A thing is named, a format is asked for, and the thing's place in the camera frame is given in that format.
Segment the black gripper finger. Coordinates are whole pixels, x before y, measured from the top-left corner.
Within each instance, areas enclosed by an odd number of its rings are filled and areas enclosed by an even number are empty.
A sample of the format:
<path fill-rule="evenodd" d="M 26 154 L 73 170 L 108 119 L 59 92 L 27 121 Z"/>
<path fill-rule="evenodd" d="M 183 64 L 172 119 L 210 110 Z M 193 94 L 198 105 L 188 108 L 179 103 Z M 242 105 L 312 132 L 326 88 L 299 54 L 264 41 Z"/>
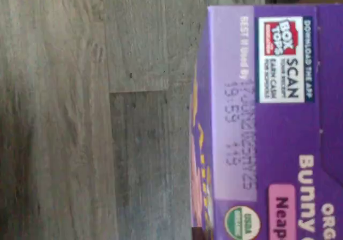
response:
<path fill-rule="evenodd" d="M 191 228 L 192 240 L 204 240 L 204 232 L 202 227 Z"/>

